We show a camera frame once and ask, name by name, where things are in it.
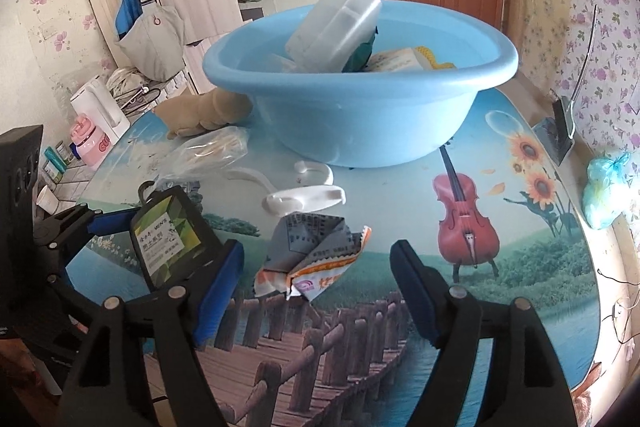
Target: brown plush toy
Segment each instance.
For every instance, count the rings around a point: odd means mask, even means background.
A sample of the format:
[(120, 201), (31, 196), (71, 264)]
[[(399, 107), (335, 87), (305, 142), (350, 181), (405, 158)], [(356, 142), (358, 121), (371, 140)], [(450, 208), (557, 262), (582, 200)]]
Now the brown plush toy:
[(184, 92), (159, 103), (153, 112), (169, 128), (166, 137), (196, 136), (236, 123), (251, 113), (253, 106), (245, 94), (217, 87), (204, 94)]

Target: gray dustpan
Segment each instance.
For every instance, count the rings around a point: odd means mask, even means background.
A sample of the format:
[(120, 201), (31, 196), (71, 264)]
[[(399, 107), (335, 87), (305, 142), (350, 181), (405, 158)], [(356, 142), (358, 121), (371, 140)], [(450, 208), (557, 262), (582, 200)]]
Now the gray dustpan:
[(574, 147), (575, 143), (575, 118), (574, 105), (578, 99), (578, 93), (584, 83), (584, 75), (587, 72), (587, 65), (591, 60), (591, 52), (593, 51), (593, 40), (596, 33), (596, 22), (598, 21), (598, 5), (593, 7), (593, 21), (591, 22), (591, 35), (589, 36), (589, 47), (586, 57), (575, 84), (574, 92), (571, 98), (561, 95), (552, 105), (554, 110), (554, 118), (545, 118), (533, 126), (533, 132), (542, 143), (549, 155), (549, 158), (556, 164), (560, 165)]

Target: cello neck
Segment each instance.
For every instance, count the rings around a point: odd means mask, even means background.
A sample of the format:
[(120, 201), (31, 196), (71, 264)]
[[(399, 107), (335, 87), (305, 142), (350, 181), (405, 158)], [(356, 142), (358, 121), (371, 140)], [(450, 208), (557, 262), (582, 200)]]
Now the cello neck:
[(440, 154), (442, 155), (444, 166), (447, 169), (447, 176), (449, 177), (449, 183), (451, 183), (454, 199), (456, 201), (466, 201), (465, 193), (462, 190), (460, 180), (458, 179), (456, 170), (453, 168), (453, 163), (451, 163), (451, 158), (449, 158), (449, 153), (447, 153), (447, 147), (445, 145), (440, 147)]

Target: red cello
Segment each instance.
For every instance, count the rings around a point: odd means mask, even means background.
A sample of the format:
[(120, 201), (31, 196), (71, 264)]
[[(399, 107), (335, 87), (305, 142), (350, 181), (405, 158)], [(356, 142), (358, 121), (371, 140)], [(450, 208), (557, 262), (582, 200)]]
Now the red cello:
[(447, 209), (447, 216), (440, 222), (438, 249), (446, 261), (453, 264), (453, 281), (459, 282), (460, 266), (489, 263), (498, 277), (494, 257), (500, 250), (498, 234), (487, 217), (476, 207), (476, 184), (466, 174), (453, 168), (446, 146), (440, 154), (447, 174), (439, 174), (433, 180), (433, 190)]

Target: sunflower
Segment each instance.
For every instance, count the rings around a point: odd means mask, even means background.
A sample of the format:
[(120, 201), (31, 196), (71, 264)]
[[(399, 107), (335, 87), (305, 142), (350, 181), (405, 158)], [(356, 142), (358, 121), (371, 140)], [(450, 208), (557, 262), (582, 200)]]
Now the sunflower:
[(540, 143), (532, 137), (514, 134), (509, 138), (511, 143), (511, 154), (518, 162), (526, 165), (540, 163), (544, 157)]
[(513, 170), (513, 172), (515, 172), (516, 174), (524, 174), (524, 167), (518, 160), (514, 160), (513, 162), (511, 162), (511, 170)]
[(542, 210), (554, 202), (556, 183), (544, 172), (527, 174), (527, 193), (534, 203), (539, 203)]

